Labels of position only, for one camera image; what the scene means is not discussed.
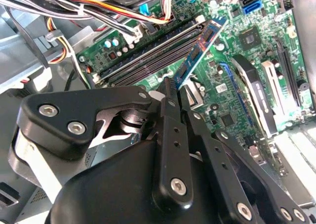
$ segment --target wire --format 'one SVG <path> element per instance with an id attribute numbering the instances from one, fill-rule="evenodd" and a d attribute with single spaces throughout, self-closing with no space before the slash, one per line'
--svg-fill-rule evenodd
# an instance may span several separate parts
<path id="1" fill-rule="evenodd" d="M 38 60 L 40 61 L 40 63 L 42 64 L 42 66 L 45 69 L 49 68 L 49 65 L 48 65 L 48 62 L 47 62 L 45 56 L 43 55 L 43 53 L 41 52 L 39 47 L 36 45 L 36 43 L 34 42 L 33 38 L 30 36 L 30 34 L 13 17 L 10 8 L 5 6 L 4 9 L 8 13 L 10 18 L 12 19 L 14 25 L 16 26 L 17 30 L 20 32 L 21 36 L 24 38 L 24 40 L 25 40 L 28 48 L 30 49 L 30 51 L 35 55 L 36 58 L 38 58 Z"/>
<path id="2" fill-rule="evenodd" d="M 66 85 L 65 85 L 64 91 L 69 91 L 70 85 L 71 85 L 71 82 L 73 81 L 74 75 L 75 75 L 75 71 L 72 70 L 71 73 L 69 74 L 69 77 L 68 77 L 67 81 L 66 81 Z"/>

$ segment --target metal screw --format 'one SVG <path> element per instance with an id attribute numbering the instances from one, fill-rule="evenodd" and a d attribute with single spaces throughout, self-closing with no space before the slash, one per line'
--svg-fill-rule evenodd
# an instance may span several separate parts
<path id="1" fill-rule="evenodd" d="M 186 185 L 182 182 L 182 180 L 174 178 L 171 180 L 171 188 L 175 191 L 178 195 L 185 195 L 187 192 Z"/>
<path id="2" fill-rule="evenodd" d="M 44 104 L 39 108 L 39 113 L 47 117 L 54 117 L 58 114 L 58 110 L 50 104 Z"/>
<path id="3" fill-rule="evenodd" d="M 226 134 L 226 133 L 224 133 L 224 132 L 221 132 L 221 136 L 222 136 L 223 138 L 225 138 L 225 139 L 228 139 L 227 134 Z"/>
<path id="4" fill-rule="evenodd" d="M 71 122 L 68 124 L 68 130 L 76 135 L 81 135 L 85 132 L 85 126 L 80 122 Z"/>
<path id="5" fill-rule="evenodd" d="M 138 95 L 139 95 L 140 97 L 143 97 L 144 99 L 147 98 L 147 96 L 146 96 L 144 93 L 142 93 L 142 92 L 139 92 Z"/>
<path id="6" fill-rule="evenodd" d="M 201 119 L 201 115 L 200 115 L 200 114 L 194 113 L 193 115 L 194 115 L 194 117 L 196 117 L 197 119 Z"/>
<path id="7" fill-rule="evenodd" d="M 85 57 L 84 56 L 80 56 L 79 57 L 79 62 L 85 62 Z"/>
<path id="8" fill-rule="evenodd" d="M 305 217 L 301 214 L 300 211 L 298 211 L 297 209 L 293 209 L 295 216 L 301 220 L 302 222 L 305 222 Z"/>
<path id="9" fill-rule="evenodd" d="M 291 215 L 288 213 L 288 211 L 284 208 L 281 208 L 281 212 L 283 214 L 283 216 L 285 217 L 285 219 L 287 219 L 288 221 L 292 220 Z"/>
<path id="10" fill-rule="evenodd" d="M 173 107 L 175 107 L 175 106 L 176 106 L 176 104 L 175 104 L 175 103 L 173 103 L 171 100 L 169 100 L 169 101 L 168 101 L 168 103 L 169 103 L 171 106 L 173 106 Z"/>
<path id="11" fill-rule="evenodd" d="M 237 209 L 246 220 L 250 221 L 252 219 L 251 211 L 245 204 L 237 203 Z"/>

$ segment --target screw hole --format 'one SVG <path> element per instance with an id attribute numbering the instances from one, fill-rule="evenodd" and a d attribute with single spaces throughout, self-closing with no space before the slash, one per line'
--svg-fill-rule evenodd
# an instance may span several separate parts
<path id="1" fill-rule="evenodd" d="M 222 163 L 222 167 L 223 167 L 225 170 L 228 170 L 228 167 L 226 166 L 225 163 Z"/>
<path id="2" fill-rule="evenodd" d="M 180 146 L 181 146 L 181 144 L 178 143 L 177 141 L 175 141 L 173 144 L 174 144 L 176 147 L 178 147 L 178 148 L 180 148 Z"/>

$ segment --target pcie slot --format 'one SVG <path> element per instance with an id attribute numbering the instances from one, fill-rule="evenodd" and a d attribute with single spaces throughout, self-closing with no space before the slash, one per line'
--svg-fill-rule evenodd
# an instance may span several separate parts
<path id="1" fill-rule="evenodd" d="M 281 40 L 274 37 L 277 46 L 277 54 L 280 59 L 280 64 L 284 74 L 284 78 L 287 84 L 287 90 L 291 96 L 293 96 L 295 103 L 298 107 L 301 107 L 300 95 L 298 93 L 297 83 L 294 77 L 294 72 L 288 52 L 288 48 L 284 46 Z"/>
<path id="2" fill-rule="evenodd" d="M 153 61 L 150 61 L 148 64 L 138 68 L 137 70 L 133 71 L 132 74 L 125 75 L 123 79 L 119 81 L 114 81 L 113 84 L 117 86 L 127 86 L 132 85 L 149 75 L 156 73 L 157 71 L 165 68 L 166 66 L 177 62 L 181 58 L 187 55 L 187 53 L 191 50 L 195 38 L 186 42 L 184 45 L 180 47 L 174 48 L 173 50 L 167 52 L 166 54 L 160 55 Z"/>
<path id="3" fill-rule="evenodd" d="M 272 91 L 273 99 L 277 105 L 277 108 L 278 108 L 279 112 L 281 112 L 283 115 L 285 115 L 286 104 L 284 101 L 284 97 L 283 97 L 280 83 L 278 81 L 275 66 L 270 61 L 265 61 L 265 62 L 261 63 L 261 65 L 262 65 L 264 72 L 266 74 L 266 77 L 269 81 L 270 89 Z"/>
<path id="4" fill-rule="evenodd" d="M 124 59 L 123 61 L 119 62 L 111 68 L 104 70 L 103 72 L 100 72 L 101 79 L 98 82 L 108 79 L 109 77 L 117 74 L 120 71 L 125 70 L 127 72 L 133 70 L 132 68 L 129 68 L 131 65 L 136 65 L 140 61 L 152 57 L 154 54 L 159 53 L 160 50 L 176 43 L 182 38 L 189 38 L 191 35 L 201 33 L 203 27 L 204 26 L 202 24 L 199 24 L 196 21 L 189 21 L 184 25 L 177 27 L 171 32 L 168 32 L 167 34 L 161 36 L 159 39 L 154 40 L 154 42 L 150 42 L 149 44 L 143 46 L 131 57 Z"/>
<path id="5" fill-rule="evenodd" d="M 113 75 L 112 77 L 109 78 L 109 83 L 110 84 L 114 84 L 116 86 L 119 85 L 127 85 L 127 84 L 122 84 L 120 83 L 122 81 L 122 79 L 124 78 L 131 78 L 132 75 L 134 75 L 137 72 L 139 72 L 139 70 L 143 71 L 144 69 L 148 68 L 150 65 L 152 65 L 154 62 L 159 62 L 161 64 L 161 68 L 166 67 L 168 65 L 170 65 L 171 61 L 167 62 L 167 63 L 163 63 L 162 60 L 165 60 L 165 58 L 168 55 L 171 55 L 173 53 L 175 53 L 177 50 L 182 50 L 186 44 L 192 44 L 192 42 L 196 41 L 196 38 L 199 36 L 199 34 L 197 34 L 196 36 L 194 36 L 191 39 L 179 39 L 178 42 L 176 42 L 176 46 L 175 44 L 170 45 L 170 47 L 164 48 L 163 50 L 160 50 L 158 52 L 156 52 L 155 54 L 151 55 L 151 57 L 146 58 L 147 60 L 142 60 L 142 61 L 137 61 L 135 63 L 133 63 L 132 65 L 130 65 L 128 68 L 126 68 L 125 70 L 116 73 L 115 75 Z"/>

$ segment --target microchip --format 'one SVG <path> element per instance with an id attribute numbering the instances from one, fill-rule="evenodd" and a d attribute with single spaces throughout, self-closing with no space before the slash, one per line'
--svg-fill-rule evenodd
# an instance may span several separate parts
<path id="1" fill-rule="evenodd" d="M 242 32 L 239 35 L 242 50 L 247 51 L 261 44 L 261 38 L 257 26 Z"/>
<path id="2" fill-rule="evenodd" d="M 240 15 L 239 8 L 232 10 L 232 17 L 235 18 Z"/>
<path id="3" fill-rule="evenodd" d="M 199 48 L 195 47 L 191 53 L 191 60 L 194 61 L 199 54 Z"/>
<path id="4" fill-rule="evenodd" d="M 215 66 L 216 66 L 216 62 L 215 62 L 215 61 L 210 61 L 210 62 L 208 63 L 208 65 L 209 65 L 210 67 L 215 67 Z"/>
<path id="5" fill-rule="evenodd" d="M 234 124 L 234 120 L 233 120 L 231 114 L 225 114 L 225 115 L 221 116 L 220 118 L 221 118 L 223 125 L 225 127 L 229 127 L 230 125 Z"/>
<path id="6" fill-rule="evenodd" d="M 208 28 L 205 33 L 203 34 L 203 39 L 208 42 L 210 41 L 210 39 L 212 38 L 212 36 L 214 35 L 214 31 L 210 28 Z"/>
<path id="7" fill-rule="evenodd" d="M 264 8 L 261 8 L 261 14 L 263 17 L 267 16 L 267 11 Z"/>
<path id="8" fill-rule="evenodd" d="M 115 52 L 110 52 L 110 53 L 109 53 L 109 58 L 110 58 L 111 60 L 114 60 L 114 59 L 117 58 L 117 55 L 115 54 Z"/>

